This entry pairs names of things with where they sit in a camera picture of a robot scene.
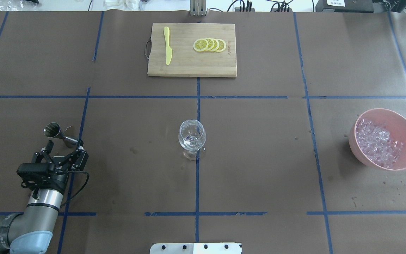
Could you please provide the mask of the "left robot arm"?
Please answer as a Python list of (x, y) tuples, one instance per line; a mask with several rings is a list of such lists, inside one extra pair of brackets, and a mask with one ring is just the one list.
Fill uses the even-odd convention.
[(17, 169), (21, 186), (30, 190), (29, 201), (22, 213), (0, 215), (0, 254), (44, 254), (63, 201), (69, 175), (84, 173), (88, 154), (78, 140), (66, 156), (50, 156), (54, 143), (34, 154), (30, 163)]

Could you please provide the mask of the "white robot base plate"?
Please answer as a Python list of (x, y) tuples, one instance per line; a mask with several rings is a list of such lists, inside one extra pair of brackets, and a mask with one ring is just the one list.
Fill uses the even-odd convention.
[(150, 248), (150, 254), (242, 254), (241, 243), (157, 243)]

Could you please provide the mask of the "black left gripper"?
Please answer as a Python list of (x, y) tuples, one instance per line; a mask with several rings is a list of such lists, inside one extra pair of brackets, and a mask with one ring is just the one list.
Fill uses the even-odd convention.
[(30, 163), (22, 163), (16, 173), (21, 186), (31, 191), (51, 189), (65, 192), (69, 174), (83, 172), (89, 155), (79, 140), (76, 149), (66, 156), (50, 156), (54, 143), (48, 140), (42, 151), (34, 153)]

